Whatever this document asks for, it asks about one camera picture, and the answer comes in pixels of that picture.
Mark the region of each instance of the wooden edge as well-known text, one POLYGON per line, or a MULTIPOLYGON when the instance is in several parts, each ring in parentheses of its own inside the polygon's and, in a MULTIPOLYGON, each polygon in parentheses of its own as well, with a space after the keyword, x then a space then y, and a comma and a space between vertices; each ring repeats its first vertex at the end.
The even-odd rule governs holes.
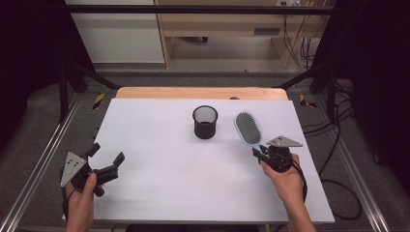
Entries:
POLYGON ((221 99, 287 101, 283 89, 273 88, 211 88, 211 87, 123 87, 116 99, 221 99))

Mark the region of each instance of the white tabletop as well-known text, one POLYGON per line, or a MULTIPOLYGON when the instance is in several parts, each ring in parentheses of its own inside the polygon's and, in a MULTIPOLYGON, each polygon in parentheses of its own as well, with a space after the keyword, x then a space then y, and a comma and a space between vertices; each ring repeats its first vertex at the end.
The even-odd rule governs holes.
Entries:
POLYGON ((138 223, 272 223, 287 221, 271 180, 233 125, 239 112, 254 114, 262 145, 279 135, 303 143, 300 156, 315 223, 334 222, 292 101, 114 99, 90 159, 110 165, 123 152, 119 178, 95 198, 95 219, 138 223), (193 133, 192 112, 208 104, 218 113, 217 133, 193 133))

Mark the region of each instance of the metal frame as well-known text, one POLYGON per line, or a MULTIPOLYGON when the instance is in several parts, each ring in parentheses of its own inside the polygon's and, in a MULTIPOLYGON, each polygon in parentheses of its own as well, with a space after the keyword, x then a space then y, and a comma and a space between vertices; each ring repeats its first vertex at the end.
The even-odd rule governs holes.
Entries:
MULTIPOLYGON (((254 6, 145 6, 145 5, 44 5, 46 11, 65 11, 69 13, 87 13, 87 14, 229 14, 229 15, 348 15, 353 14, 356 11, 351 9, 339 9, 339 8, 305 8, 305 7, 254 7, 254 6)), ((348 24, 348 26, 353 23, 356 16, 348 24)), ((343 34, 341 33, 338 40, 334 43, 337 44, 341 39, 343 39, 343 34)), ((111 87, 118 88, 115 84, 112 84, 109 81, 104 80, 102 77, 99 77, 96 73, 86 70, 81 67, 74 61, 69 62, 73 67, 81 73, 86 73, 91 75, 91 77, 97 79, 102 84, 111 87)), ((294 79, 282 84, 280 88, 287 89, 293 84, 300 82, 301 80, 310 77, 323 70, 327 70, 329 66, 332 65, 332 62, 326 62, 326 64, 317 64, 312 67, 309 71, 304 72, 294 79)), ((331 71, 331 79, 336 78, 336 75, 331 71)), ((67 100, 67 88, 66 77, 64 74, 64 69, 60 71, 60 85, 63 88, 61 94, 62 107, 67 107, 65 101, 67 100)), ((2 221, 0 226, 0 231, 14 231, 24 213, 26 207, 28 206, 40 180, 52 158, 54 152, 64 135, 65 130, 69 122, 71 121, 75 109, 80 100, 80 95, 76 95, 76 98, 72 101, 72 107, 70 111, 65 111, 62 109, 62 115, 67 114, 67 117, 64 115, 60 119, 62 122, 57 127, 54 135, 46 146, 44 153, 42 154, 38 164, 32 172, 29 180, 27 181, 23 191, 20 193, 20 196, 16 200, 12 209, 8 213, 7 217, 2 221)), ((357 166, 352 160, 348 150, 346 149, 344 142, 341 140, 339 143, 339 149, 341 150, 343 156, 342 161, 345 165, 347 172, 351 178, 351 181, 355 187, 356 192, 358 193, 362 204, 364 205, 366 214, 370 221, 370 224, 373 226, 375 231, 389 231, 389 227, 384 220, 380 210, 378 209, 377 204, 375 203, 366 183, 360 174, 357 166)))

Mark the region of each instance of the hairbrush bristles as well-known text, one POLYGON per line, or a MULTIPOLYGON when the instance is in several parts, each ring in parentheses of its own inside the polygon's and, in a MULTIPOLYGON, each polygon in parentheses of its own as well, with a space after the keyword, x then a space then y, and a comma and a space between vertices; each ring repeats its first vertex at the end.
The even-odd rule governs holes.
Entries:
POLYGON ((241 112, 235 117, 234 124, 242 141, 260 150, 259 142, 262 139, 262 131, 253 115, 247 111, 241 112))

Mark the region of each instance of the finger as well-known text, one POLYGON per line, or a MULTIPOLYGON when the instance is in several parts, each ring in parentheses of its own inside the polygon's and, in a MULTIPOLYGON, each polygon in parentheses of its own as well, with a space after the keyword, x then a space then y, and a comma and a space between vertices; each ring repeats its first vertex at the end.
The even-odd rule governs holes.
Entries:
POLYGON ((66 184, 66 196, 69 197, 69 195, 75 190, 75 186, 73 185, 72 182, 68 182, 66 184))
POLYGON ((93 195, 94 187, 97 184, 97 175, 96 173, 91 173, 85 183, 84 189, 82 190, 82 194, 89 197, 93 195))
POLYGON ((296 161, 298 164, 300 164, 300 163, 299 163, 299 156, 298 156, 298 155, 292 154, 292 159, 293 159, 294 161, 296 161))

